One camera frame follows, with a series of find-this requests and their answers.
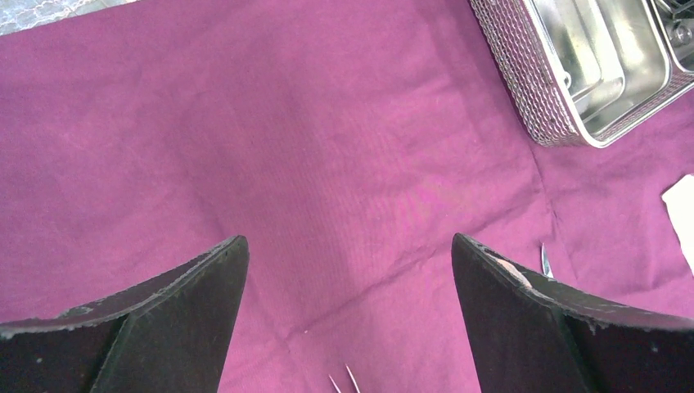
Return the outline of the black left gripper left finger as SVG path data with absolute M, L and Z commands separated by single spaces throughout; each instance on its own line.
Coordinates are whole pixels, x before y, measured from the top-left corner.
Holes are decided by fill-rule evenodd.
M 126 290 L 1 326 L 4 392 L 215 392 L 250 252 L 230 237 Z

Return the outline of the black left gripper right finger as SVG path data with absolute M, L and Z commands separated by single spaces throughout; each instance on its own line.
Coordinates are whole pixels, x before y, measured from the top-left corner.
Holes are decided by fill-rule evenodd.
M 690 318 L 588 294 L 460 233 L 452 266 L 482 391 L 692 391 Z

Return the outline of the green suture packet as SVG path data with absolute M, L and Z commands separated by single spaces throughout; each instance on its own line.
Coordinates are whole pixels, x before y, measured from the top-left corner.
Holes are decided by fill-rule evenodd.
M 661 195 L 661 199 L 683 257 L 693 272 L 693 174 L 683 176 Z

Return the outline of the maroon cloth wrap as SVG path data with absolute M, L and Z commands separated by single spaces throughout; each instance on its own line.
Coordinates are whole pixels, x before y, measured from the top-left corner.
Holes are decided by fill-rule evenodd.
M 693 97 L 604 149 L 527 135 L 464 1 L 141 1 L 1 39 L 1 318 L 50 318 L 243 235 L 222 392 L 476 392 L 465 233 L 693 315 L 661 196 Z

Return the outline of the steel two-compartment tray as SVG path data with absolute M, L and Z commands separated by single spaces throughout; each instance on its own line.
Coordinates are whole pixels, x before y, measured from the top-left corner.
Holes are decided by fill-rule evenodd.
M 693 87 L 690 1 L 475 0 L 528 134 L 604 148 Z

